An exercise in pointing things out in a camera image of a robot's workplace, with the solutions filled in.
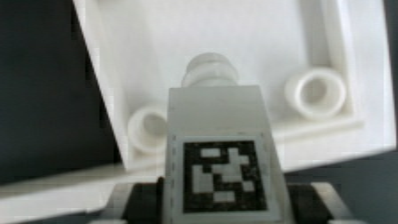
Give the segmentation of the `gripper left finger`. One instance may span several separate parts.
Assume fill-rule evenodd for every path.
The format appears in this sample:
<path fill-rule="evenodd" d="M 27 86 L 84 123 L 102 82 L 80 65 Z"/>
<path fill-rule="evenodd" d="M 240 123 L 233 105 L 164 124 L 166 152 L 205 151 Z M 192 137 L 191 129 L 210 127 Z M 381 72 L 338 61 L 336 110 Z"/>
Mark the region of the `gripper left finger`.
<path fill-rule="evenodd" d="M 127 206 L 128 224 L 162 224 L 164 181 L 160 177 L 153 183 L 134 185 Z"/>

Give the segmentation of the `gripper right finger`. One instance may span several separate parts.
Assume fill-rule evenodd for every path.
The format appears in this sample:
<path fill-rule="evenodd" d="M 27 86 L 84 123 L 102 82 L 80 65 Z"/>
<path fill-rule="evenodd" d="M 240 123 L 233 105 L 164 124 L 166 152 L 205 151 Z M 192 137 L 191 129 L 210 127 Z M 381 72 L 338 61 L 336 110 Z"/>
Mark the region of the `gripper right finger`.
<path fill-rule="evenodd" d="M 311 184 L 288 184 L 288 194 L 297 224 L 327 224 L 333 215 Z"/>

